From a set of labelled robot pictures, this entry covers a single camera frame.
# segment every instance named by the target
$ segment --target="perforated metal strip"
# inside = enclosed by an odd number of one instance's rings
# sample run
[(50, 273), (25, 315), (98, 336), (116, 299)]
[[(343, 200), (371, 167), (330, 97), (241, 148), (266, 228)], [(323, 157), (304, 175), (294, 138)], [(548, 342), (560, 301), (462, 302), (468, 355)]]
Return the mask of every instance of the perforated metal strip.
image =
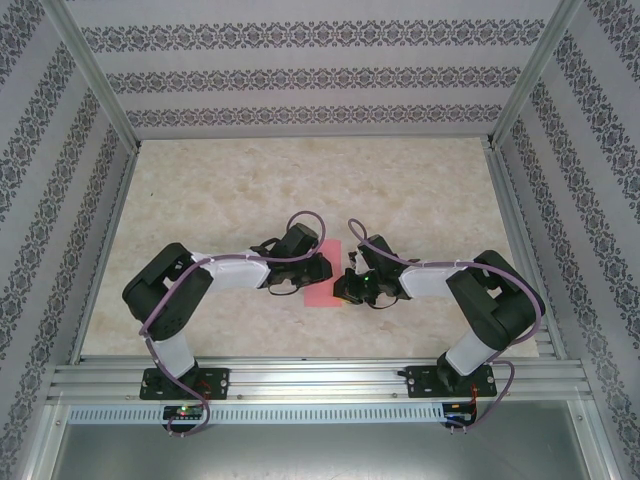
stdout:
[[(71, 408), (70, 425), (144, 425), (166, 423), (164, 406), (76, 405)], [(442, 404), (375, 405), (229, 405), (212, 406), (214, 424), (331, 424), (440, 422)], [(176, 420), (176, 424), (198, 421)]]

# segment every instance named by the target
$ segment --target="marble floor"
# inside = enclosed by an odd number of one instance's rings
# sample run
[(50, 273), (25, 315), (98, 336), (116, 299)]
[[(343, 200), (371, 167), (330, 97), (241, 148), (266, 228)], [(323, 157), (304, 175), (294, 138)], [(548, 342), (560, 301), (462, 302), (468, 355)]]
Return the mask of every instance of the marble floor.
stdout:
[[(282, 236), (301, 209), (322, 215), (328, 238), (342, 242), (343, 268), (357, 244), (350, 217), (405, 258), (469, 259), (491, 248), (511, 259), (479, 139), (146, 141), (82, 353), (148, 354), (121, 292), (168, 243), (242, 251)], [(443, 298), (376, 311), (228, 290), (203, 299), (185, 334), (200, 356), (436, 357), (467, 328)], [(538, 353), (530, 340), (505, 355)]]

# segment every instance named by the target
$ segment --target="patterned wallpaper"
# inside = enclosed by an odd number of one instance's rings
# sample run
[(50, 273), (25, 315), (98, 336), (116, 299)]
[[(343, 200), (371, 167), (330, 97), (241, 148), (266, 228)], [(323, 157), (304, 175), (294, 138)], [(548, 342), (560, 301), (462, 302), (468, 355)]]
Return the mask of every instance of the patterned wallpaper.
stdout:
[(639, 35), (633, 2), (585, 1), (502, 149), (622, 478), (640, 478)]
[(141, 139), (486, 134), (556, 4), (68, 2)]
[(0, 2), (0, 479), (69, 360), (128, 154), (35, 0)]

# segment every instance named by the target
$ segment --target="black mounting plate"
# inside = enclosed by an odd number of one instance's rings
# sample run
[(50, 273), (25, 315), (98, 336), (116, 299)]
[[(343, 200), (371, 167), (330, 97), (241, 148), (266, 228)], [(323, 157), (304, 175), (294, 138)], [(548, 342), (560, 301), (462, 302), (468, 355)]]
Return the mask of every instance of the black mounting plate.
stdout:
[[(199, 368), (186, 384), (207, 400), (226, 400), (229, 390), (228, 368)], [(140, 386), (141, 400), (195, 400), (164, 376), (158, 368), (147, 368)]]
[(489, 365), (482, 365), (453, 392), (438, 379), (437, 370), (436, 365), (411, 365), (398, 372), (407, 380), (409, 398), (471, 397), (473, 385), (478, 389), (478, 397), (495, 397), (498, 394), (493, 369)]

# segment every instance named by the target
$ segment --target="gray floor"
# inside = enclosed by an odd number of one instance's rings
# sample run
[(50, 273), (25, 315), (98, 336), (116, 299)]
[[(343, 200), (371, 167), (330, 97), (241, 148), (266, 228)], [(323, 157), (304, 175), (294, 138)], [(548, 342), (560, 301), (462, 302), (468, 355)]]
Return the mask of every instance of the gray floor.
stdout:
[(501, 405), (465, 435), (439, 424), (225, 425), (186, 439), (159, 426), (70, 426), (54, 479), (580, 480), (564, 402)]

